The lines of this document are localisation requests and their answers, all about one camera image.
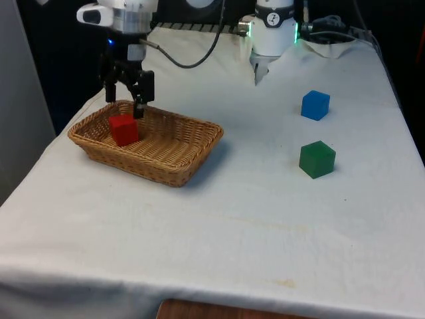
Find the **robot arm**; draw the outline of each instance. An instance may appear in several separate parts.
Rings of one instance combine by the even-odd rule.
[[[106,90],[106,102],[116,101],[116,82],[121,82],[134,99],[135,118],[143,117],[144,106],[155,99],[155,77],[144,71],[146,39],[151,32],[152,14],[158,0],[98,0],[77,12],[77,20],[108,28],[108,43],[101,57],[100,80]]]

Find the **black cable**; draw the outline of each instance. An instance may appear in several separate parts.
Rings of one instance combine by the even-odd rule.
[[[157,49],[159,52],[161,52],[162,54],[165,55],[166,58],[168,58],[172,63],[174,63],[175,65],[177,65],[179,68],[196,68],[197,66],[200,66],[202,63],[204,63],[209,57],[210,55],[213,53],[215,47],[217,46],[218,43],[218,39],[220,38],[220,34],[221,31],[223,30],[223,21],[224,21],[224,10],[225,10],[225,5],[226,5],[226,0],[222,0],[222,5],[221,5],[221,14],[220,14],[220,23],[218,24],[218,31],[215,35],[215,39],[214,42],[211,45],[211,48],[208,50],[208,52],[206,53],[206,55],[199,60],[198,62],[194,63],[194,64],[190,64],[190,65],[184,65],[181,64],[179,62],[177,62],[170,54],[167,53],[167,51],[165,51],[163,48],[161,48],[159,45],[152,43],[150,41],[145,41],[145,40],[141,40],[142,43],[145,43],[151,47],[153,47],[154,49]]]

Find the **cable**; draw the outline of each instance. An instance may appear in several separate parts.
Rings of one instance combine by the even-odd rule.
[[[375,46],[374,46],[373,43],[370,43],[369,41],[366,41],[366,40],[358,39],[358,38],[356,38],[356,37],[354,37],[352,35],[348,35],[348,34],[345,34],[345,33],[342,33],[342,32],[336,32],[336,31],[320,31],[320,32],[310,33],[309,35],[339,35],[341,37],[346,37],[346,38],[351,39],[351,40],[358,40],[360,42],[366,43],[366,44],[370,45],[371,47],[373,47],[375,49]]]
[[[327,25],[332,25],[334,27],[339,27],[345,29],[346,25],[338,15],[328,15],[324,18],[319,18],[313,21],[313,23],[325,23]]]
[[[354,9],[355,9],[356,14],[357,14],[357,18],[359,19],[359,22],[361,24],[361,27],[364,28],[367,36],[369,36],[369,39],[368,40],[370,40],[369,29],[367,28],[366,22],[365,22],[362,14],[361,14],[361,11],[360,11],[360,8],[359,8],[359,4],[357,3],[357,0],[353,0],[353,4],[354,4]]]
[[[197,66],[200,66],[202,63],[204,63],[210,57],[210,55],[213,53],[215,47],[217,46],[218,39],[220,38],[221,31],[223,30],[224,11],[226,9],[225,5],[226,5],[226,0],[222,0],[221,14],[220,14],[220,23],[218,24],[218,31],[217,31],[217,33],[215,35],[214,42],[212,43],[211,48],[208,50],[208,52],[206,53],[206,55],[201,60],[199,60],[198,62],[196,62],[194,64],[184,65],[184,64],[181,64],[181,63],[177,62],[170,54],[167,53],[167,51],[165,51],[163,48],[161,48],[156,43],[153,43],[153,42],[147,41],[147,40],[140,40],[140,42],[143,43],[143,44],[145,44],[145,45],[149,45],[150,47],[158,50],[159,52],[161,52],[162,54],[164,54],[165,57],[168,58],[172,63],[174,63],[175,65],[177,65],[179,68],[186,68],[186,69],[196,68]]]

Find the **wooden floor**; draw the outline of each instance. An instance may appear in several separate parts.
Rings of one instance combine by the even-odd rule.
[[[157,319],[307,319],[241,308],[167,300],[159,308]]]

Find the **black background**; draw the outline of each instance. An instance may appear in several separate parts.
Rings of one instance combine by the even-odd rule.
[[[227,0],[225,19],[235,23],[253,13],[255,0]],[[88,0],[51,0],[40,7],[34,0],[18,0],[31,49],[54,126],[60,132],[77,110],[95,95],[98,59],[106,33],[76,22],[75,13]],[[384,60],[400,97],[400,103],[424,159],[424,125],[421,98],[425,90],[424,59],[416,64],[425,22],[423,0],[358,0],[369,29],[379,40]],[[312,19],[330,14],[360,27],[352,0],[309,0]],[[297,20],[302,1],[296,0]],[[160,0],[157,21],[217,24],[219,6],[201,12],[187,11],[185,0]]]

